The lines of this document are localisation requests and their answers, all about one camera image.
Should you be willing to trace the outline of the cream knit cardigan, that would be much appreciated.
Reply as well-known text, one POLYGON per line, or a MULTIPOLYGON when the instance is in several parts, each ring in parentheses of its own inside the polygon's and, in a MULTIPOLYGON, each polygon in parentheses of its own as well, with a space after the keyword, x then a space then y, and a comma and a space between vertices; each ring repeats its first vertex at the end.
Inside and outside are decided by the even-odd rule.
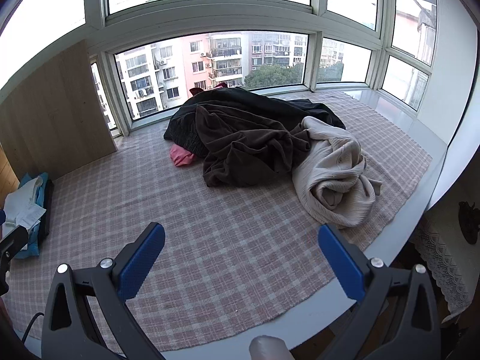
POLYGON ((302 121, 312 142, 305 160, 292 172, 298 199, 320 224, 354 228, 368 218, 382 182, 365 175, 360 142, 347 130, 312 116, 302 121))

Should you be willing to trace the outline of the pink plaid table cloth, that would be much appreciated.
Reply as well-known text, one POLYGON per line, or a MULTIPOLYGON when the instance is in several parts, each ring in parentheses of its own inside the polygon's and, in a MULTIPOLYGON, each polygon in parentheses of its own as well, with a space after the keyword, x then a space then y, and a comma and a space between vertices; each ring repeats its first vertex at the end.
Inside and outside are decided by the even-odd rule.
POLYGON ((165 130, 132 133, 114 154, 55 181, 39 256, 11 265, 4 301, 16 328, 44 310, 59 264, 92 267, 152 222, 164 227, 165 247, 128 308, 161 351, 266 323, 332 280, 319 225, 289 177, 210 188, 201 163, 173 165, 165 130))

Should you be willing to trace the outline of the dark brown velvet garment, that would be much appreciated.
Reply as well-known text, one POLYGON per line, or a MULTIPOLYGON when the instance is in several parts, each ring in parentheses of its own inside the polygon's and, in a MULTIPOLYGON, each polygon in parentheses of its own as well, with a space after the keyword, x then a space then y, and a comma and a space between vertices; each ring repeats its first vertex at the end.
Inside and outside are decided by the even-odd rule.
POLYGON ((208 149, 203 179, 208 187, 248 188, 289 175, 308 156, 308 132, 277 121, 233 111, 198 107, 196 126, 208 149))

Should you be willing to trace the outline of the dark red garment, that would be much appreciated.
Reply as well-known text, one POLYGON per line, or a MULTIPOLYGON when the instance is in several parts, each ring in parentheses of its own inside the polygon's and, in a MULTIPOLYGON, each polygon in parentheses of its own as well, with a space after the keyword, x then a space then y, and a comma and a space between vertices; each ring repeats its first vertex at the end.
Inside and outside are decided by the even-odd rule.
POLYGON ((203 93, 205 91, 209 91, 209 90, 214 90, 214 89, 225 89, 227 88, 228 85, 226 82, 220 82, 218 85, 214 86, 214 87, 211 87, 211 88, 200 88, 200 87, 193 87, 190 89, 190 94, 192 96, 195 96, 197 94, 200 94, 200 93, 203 93))

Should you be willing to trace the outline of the pink garment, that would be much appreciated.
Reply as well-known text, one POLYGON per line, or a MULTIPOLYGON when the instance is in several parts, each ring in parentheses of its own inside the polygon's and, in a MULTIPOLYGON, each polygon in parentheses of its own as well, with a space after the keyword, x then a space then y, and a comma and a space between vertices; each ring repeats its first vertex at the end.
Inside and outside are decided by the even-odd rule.
POLYGON ((197 156, 188 150, 182 148, 177 144, 173 144, 170 151, 169 156, 174 164, 175 167, 184 167, 190 166, 193 164, 197 156))

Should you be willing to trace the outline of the blue folded garment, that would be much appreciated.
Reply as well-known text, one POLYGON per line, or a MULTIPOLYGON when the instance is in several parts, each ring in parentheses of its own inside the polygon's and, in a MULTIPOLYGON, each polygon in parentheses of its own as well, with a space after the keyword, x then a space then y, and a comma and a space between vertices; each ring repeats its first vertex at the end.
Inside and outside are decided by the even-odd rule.
POLYGON ((28 243, 16 255, 17 259, 39 256, 39 232, 41 221, 47 215, 46 189, 49 175, 46 172, 36 177, 25 174, 19 184, 22 202, 20 224, 28 225, 28 243))

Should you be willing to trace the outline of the white lace cloth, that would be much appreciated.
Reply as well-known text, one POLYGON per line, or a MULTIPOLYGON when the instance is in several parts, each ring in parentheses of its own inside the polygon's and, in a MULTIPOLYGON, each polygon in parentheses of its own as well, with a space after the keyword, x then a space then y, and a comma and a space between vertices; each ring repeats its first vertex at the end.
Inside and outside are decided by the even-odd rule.
POLYGON ((445 298, 449 315, 444 321, 454 319, 470 306, 473 297, 469 295, 461 271, 447 244, 424 216, 417 223, 409 241, 425 261, 445 298))

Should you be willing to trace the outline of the light wooden board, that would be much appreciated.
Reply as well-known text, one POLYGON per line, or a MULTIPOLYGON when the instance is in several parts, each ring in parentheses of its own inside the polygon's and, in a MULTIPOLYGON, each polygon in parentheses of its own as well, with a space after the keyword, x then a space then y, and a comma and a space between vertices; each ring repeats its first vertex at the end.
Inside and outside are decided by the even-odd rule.
POLYGON ((42 64, 1 104, 1 147, 16 176, 57 179, 116 151, 86 43, 42 64))

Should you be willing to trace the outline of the white folded garment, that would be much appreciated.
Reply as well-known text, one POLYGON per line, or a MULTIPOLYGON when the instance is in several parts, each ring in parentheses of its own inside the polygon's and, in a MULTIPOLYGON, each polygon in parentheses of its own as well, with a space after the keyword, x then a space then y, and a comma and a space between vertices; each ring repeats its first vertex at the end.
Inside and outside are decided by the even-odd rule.
POLYGON ((45 208, 37 204, 36 196, 42 183, 43 179, 38 176, 7 195, 3 209, 6 214, 6 222, 1 226, 3 236, 18 226, 22 226, 30 232, 40 223, 41 217, 47 212, 45 208))

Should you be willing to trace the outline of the window frame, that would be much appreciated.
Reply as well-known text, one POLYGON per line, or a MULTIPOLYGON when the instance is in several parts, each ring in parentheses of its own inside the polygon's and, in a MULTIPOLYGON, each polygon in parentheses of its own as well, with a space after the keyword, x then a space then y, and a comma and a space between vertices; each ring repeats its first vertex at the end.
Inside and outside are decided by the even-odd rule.
POLYGON ((114 134, 221 82, 266 94, 382 91, 418 114, 438 0, 84 0, 94 86, 114 134))

